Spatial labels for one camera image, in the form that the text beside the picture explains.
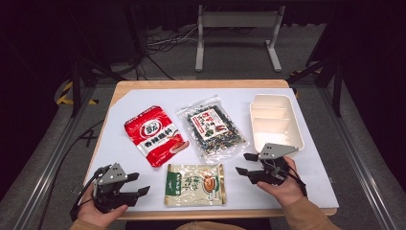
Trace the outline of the yellow and black floor tape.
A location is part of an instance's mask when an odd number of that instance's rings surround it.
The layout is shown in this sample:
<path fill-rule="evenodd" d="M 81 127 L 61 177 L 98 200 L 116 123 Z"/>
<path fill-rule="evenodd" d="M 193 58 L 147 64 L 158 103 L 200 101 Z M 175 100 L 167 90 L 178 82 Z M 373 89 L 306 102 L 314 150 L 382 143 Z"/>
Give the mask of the yellow and black floor tape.
<path fill-rule="evenodd" d="M 70 92 L 70 90 L 73 88 L 73 82 L 71 80 L 68 80 L 66 82 L 66 84 L 63 86 L 61 93 L 59 95 L 59 97 L 56 100 L 57 104 L 70 104 L 73 105 L 74 104 L 74 100 L 73 99 L 69 99 L 68 98 L 68 94 Z"/>

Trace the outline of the green and beige packet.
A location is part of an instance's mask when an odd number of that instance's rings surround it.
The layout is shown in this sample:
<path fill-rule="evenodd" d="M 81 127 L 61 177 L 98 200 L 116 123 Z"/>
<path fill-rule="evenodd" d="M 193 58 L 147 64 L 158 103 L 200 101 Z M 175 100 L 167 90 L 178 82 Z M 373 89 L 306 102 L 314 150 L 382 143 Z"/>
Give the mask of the green and beige packet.
<path fill-rule="evenodd" d="M 222 164 L 168 165 L 165 188 L 167 206 L 221 206 L 226 202 Z"/>

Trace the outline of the person's right hand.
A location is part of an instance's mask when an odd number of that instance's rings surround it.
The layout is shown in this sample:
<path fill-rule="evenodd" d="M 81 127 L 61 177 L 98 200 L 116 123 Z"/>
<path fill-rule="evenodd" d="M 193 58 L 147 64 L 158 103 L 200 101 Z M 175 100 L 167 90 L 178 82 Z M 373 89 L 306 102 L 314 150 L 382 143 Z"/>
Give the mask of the person's right hand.
<path fill-rule="evenodd" d="M 262 181 L 259 181 L 257 186 L 273 196 L 280 203 L 282 208 L 304 197 L 300 185 L 292 177 L 287 177 L 280 186 L 271 185 Z"/>

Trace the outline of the person's tan clothing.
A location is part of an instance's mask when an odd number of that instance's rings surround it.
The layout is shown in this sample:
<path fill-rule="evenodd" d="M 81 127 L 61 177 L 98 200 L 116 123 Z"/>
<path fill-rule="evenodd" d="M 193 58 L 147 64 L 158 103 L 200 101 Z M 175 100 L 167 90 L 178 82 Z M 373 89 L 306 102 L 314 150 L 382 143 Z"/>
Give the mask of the person's tan clothing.
<path fill-rule="evenodd" d="M 213 221 L 192 221 L 177 227 L 175 230 L 245 230 L 232 224 Z"/>

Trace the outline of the red seasoning packet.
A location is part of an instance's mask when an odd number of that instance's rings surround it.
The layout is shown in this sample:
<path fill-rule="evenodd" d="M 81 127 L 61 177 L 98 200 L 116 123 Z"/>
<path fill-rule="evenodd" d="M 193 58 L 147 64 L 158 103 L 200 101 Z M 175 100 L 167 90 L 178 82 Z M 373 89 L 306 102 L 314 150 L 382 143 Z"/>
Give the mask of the red seasoning packet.
<path fill-rule="evenodd" d="M 124 129 L 148 163 L 161 167 L 190 142 L 161 106 L 154 105 L 124 123 Z"/>

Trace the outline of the white divided box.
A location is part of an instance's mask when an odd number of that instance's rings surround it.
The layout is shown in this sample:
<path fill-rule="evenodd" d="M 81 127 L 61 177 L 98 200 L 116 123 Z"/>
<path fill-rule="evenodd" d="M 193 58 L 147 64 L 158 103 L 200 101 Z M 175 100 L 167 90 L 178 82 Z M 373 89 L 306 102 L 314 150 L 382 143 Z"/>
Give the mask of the white divided box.
<path fill-rule="evenodd" d="M 285 95 L 258 94 L 250 103 L 251 127 L 255 150 L 266 143 L 294 147 L 293 157 L 305 147 L 294 107 Z"/>

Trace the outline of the clear seaweed bag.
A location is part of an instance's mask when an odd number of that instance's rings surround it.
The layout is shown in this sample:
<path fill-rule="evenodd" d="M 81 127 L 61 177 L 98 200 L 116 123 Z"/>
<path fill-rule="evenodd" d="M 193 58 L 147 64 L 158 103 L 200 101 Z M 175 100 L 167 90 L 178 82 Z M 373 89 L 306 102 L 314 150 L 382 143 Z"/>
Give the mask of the clear seaweed bag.
<path fill-rule="evenodd" d="M 191 103 L 176 115 L 191 136 L 200 158 L 207 164 L 220 163 L 243 153 L 250 145 L 217 95 Z"/>

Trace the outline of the aluminium rail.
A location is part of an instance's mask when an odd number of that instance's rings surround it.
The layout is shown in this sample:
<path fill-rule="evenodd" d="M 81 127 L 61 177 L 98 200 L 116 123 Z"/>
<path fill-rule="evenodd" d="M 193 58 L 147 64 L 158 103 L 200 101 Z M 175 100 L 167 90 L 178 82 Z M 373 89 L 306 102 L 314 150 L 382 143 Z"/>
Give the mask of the aluminium rail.
<path fill-rule="evenodd" d="M 79 94 L 80 106 L 79 108 L 73 108 L 72 114 L 69 116 L 66 125 L 63 127 L 49 159 L 45 162 L 44 166 L 40 168 L 41 175 L 36 180 L 30 198 L 18 216 L 18 220 L 12 230 L 27 230 L 44 197 L 51 194 L 51 184 L 55 181 L 56 173 L 62 164 L 63 157 L 68 152 L 68 141 L 72 137 L 74 129 L 78 126 L 80 116 L 83 114 L 83 111 L 93 96 L 94 91 L 95 89 L 93 87 L 84 88 L 82 93 Z"/>
<path fill-rule="evenodd" d="M 336 115 L 332 106 L 332 97 L 329 95 L 328 90 L 325 88 L 319 89 L 319 94 L 327 107 L 328 113 L 338 130 L 344 146 L 346 149 L 346 156 L 349 159 L 360 185 L 370 203 L 372 210 L 379 222 L 382 230 L 398 230 L 392 216 L 390 215 L 384 199 L 378 190 L 376 182 L 374 181 L 371 172 L 366 166 L 365 162 L 361 159 L 355 148 L 354 143 L 350 139 L 349 131 L 344 121 Z"/>

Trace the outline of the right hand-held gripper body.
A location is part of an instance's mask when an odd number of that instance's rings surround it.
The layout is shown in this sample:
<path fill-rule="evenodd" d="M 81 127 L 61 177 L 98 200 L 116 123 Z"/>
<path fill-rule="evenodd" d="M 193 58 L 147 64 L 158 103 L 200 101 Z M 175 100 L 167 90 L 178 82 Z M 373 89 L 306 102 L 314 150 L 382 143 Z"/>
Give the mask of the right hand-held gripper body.
<path fill-rule="evenodd" d="M 293 146 L 266 143 L 262 150 L 256 153 L 259 155 L 258 161 L 262 164 L 262 170 L 253 172 L 253 175 L 250 176 L 251 183 L 257 184 L 262 181 L 272 185 L 281 185 L 289 173 L 289 167 L 284 157 L 298 150 Z"/>

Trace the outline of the black metal stand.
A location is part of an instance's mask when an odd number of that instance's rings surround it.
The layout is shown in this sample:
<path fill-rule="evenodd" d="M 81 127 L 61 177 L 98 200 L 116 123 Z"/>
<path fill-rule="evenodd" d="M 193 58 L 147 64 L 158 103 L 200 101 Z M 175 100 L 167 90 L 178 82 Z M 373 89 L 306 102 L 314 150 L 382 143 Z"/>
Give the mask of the black metal stand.
<path fill-rule="evenodd" d="M 326 88 L 328 84 L 333 81 L 332 92 L 332 108 L 337 117 L 341 116 L 341 91 L 342 91 L 342 65 L 338 58 L 329 57 L 327 59 L 318 61 L 309 67 L 305 68 L 297 74 L 291 75 L 286 81 L 294 83 L 298 80 L 307 77 L 312 72 L 320 70 L 320 74 L 315 80 L 315 84 L 319 88 Z"/>
<path fill-rule="evenodd" d="M 101 72 L 103 75 L 113 79 L 115 81 L 123 81 L 124 78 L 120 75 L 113 73 L 111 70 L 108 70 L 106 67 L 102 67 L 97 62 L 79 57 L 77 58 L 71 67 L 71 77 L 70 80 L 73 83 L 73 112 L 71 117 L 74 118 L 79 114 L 80 109 L 84 105 L 84 102 L 81 98 L 80 85 L 84 83 L 86 87 L 94 88 L 97 84 L 96 75 L 93 73 L 93 70 Z"/>

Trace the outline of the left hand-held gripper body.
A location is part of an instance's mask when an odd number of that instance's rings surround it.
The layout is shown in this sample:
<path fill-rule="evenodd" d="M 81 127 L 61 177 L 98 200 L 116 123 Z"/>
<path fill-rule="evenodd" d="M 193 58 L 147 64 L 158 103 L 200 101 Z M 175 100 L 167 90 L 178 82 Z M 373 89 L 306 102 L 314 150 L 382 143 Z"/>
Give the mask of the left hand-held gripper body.
<path fill-rule="evenodd" d="M 131 200 L 131 193 L 122 193 L 121 188 L 126 181 L 127 173 L 122 166 L 116 162 L 109 165 L 97 177 L 94 186 L 93 199 L 96 208 L 102 213 L 116 209 L 122 205 L 132 207 L 137 200 Z"/>

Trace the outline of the white metal stand frame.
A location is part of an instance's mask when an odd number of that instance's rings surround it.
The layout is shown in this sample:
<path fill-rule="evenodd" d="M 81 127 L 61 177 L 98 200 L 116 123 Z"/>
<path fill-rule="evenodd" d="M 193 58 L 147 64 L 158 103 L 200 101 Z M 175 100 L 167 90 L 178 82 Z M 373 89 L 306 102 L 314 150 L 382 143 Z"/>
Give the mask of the white metal stand frame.
<path fill-rule="evenodd" d="M 272 36 L 264 42 L 274 71 L 280 73 L 282 66 L 276 53 L 275 44 L 282 25 L 285 6 L 273 11 L 205 11 L 198 8 L 197 48 L 194 69 L 203 71 L 204 64 L 204 29 L 205 28 L 270 28 Z"/>

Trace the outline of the person's left hand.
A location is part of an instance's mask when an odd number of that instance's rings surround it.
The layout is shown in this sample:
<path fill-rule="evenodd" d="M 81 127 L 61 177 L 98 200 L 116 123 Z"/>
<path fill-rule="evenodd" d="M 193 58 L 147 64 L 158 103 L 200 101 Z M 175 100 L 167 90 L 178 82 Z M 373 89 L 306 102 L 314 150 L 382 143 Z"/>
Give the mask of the person's left hand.
<path fill-rule="evenodd" d="M 117 218 L 119 218 L 128 209 L 127 205 L 122 205 L 108 213 L 100 212 L 93 201 L 93 188 L 89 187 L 82 196 L 79 206 L 78 219 L 85 222 L 97 225 L 99 227 L 107 228 Z"/>

